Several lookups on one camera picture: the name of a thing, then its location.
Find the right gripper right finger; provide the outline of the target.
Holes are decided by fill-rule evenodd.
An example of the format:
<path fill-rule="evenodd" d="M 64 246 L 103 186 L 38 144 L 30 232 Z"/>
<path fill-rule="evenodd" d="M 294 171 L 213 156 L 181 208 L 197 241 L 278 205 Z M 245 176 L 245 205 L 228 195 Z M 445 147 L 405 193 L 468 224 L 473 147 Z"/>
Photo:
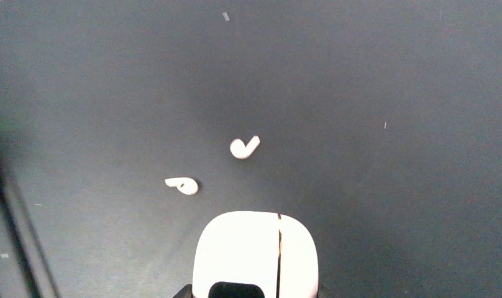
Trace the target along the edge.
<path fill-rule="evenodd" d="M 338 298 L 337 294 L 325 285 L 320 285 L 317 293 L 318 298 Z"/>

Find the beige square charging case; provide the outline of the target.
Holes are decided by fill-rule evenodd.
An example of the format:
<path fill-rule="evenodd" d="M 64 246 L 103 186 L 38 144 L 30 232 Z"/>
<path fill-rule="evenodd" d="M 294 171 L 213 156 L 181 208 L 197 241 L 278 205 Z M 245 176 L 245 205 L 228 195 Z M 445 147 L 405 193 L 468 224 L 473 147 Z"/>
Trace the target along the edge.
<path fill-rule="evenodd" d="M 320 297 L 319 261 L 309 230 L 281 213 L 234 211 L 202 231 L 192 297 Z"/>

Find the white earbud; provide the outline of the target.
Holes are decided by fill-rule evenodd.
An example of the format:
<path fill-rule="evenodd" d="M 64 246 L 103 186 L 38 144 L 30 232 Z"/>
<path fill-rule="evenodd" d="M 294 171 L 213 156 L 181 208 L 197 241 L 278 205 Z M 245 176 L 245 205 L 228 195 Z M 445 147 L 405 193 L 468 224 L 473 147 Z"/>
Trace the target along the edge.
<path fill-rule="evenodd" d="M 243 140 L 236 138 L 230 143 L 229 150 L 233 157 L 244 160 L 254 153 L 259 144 L 260 138 L 257 135 L 253 136 L 248 143 L 244 143 Z"/>
<path fill-rule="evenodd" d="M 182 194 L 187 196 L 195 195 L 199 191 L 198 182 L 189 177 L 167 178 L 165 184 L 168 187 L 175 187 Z"/>

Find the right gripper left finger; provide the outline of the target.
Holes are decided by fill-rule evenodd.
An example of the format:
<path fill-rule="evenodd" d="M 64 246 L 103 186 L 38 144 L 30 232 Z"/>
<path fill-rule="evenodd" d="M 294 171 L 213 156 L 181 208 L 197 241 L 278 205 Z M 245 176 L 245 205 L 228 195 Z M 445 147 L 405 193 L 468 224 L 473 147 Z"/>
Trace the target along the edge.
<path fill-rule="evenodd" d="M 193 298 L 192 294 L 192 285 L 187 284 L 183 286 L 174 296 L 173 298 Z"/>

